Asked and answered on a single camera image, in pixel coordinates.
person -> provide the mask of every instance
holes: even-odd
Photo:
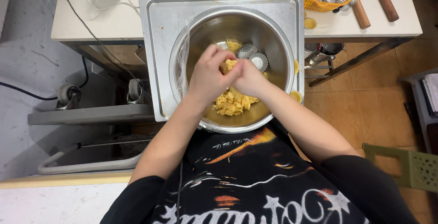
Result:
[[[236,57],[216,45],[205,50],[187,95],[101,223],[416,223],[392,178],[334,127],[247,59],[222,75],[225,59]],[[243,134],[196,131],[228,86],[259,98],[275,118]]]

wooden rolling pin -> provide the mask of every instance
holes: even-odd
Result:
[[[356,0],[356,4],[353,6],[354,13],[359,21],[360,28],[362,30],[371,26],[370,21],[368,20],[368,16],[365,13],[364,7],[360,0]]]
[[[394,5],[392,4],[391,0],[379,0],[380,3],[383,6],[383,10],[386,13],[386,16],[388,17],[390,22],[394,22],[397,19],[399,19],[399,15],[397,14],[396,9],[394,8]]]

black t-shirt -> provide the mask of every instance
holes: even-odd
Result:
[[[176,224],[180,167],[130,184],[101,223]],[[181,224],[416,223],[391,177],[353,155],[302,160],[277,120],[197,131],[183,158]]]

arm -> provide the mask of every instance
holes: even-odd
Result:
[[[232,85],[263,101],[310,160],[321,163],[336,155],[359,155],[333,126],[267,81],[252,62],[239,61],[244,63],[242,72]]]
[[[226,75],[219,71],[225,59],[235,58],[216,45],[205,50],[195,65],[187,95],[145,148],[128,184],[153,175],[167,179],[175,170],[207,106],[240,75],[241,63]]]

stainless steel bowl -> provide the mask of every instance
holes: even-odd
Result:
[[[189,23],[190,49],[186,73],[189,80],[194,65],[204,50],[213,43],[221,44],[227,39],[236,40],[242,44],[251,43],[269,59],[266,69],[271,83],[289,93],[293,85],[293,53],[286,35],[280,27],[268,16],[252,8],[238,5],[225,5],[207,10],[196,16]],[[172,48],[170,56],[169,76],[172,89],[175,87],[175,59],[181,48],[184,31],[180,33]],[[174,97],[179,103],[181,99],[174,91]],[[238,116],[222,116],[216,113],[211,105],[205,111],[200,126],[218,133],[233,134],[255,130],[267,122],[273,115],[263,102],[251,104],[250,110]]]

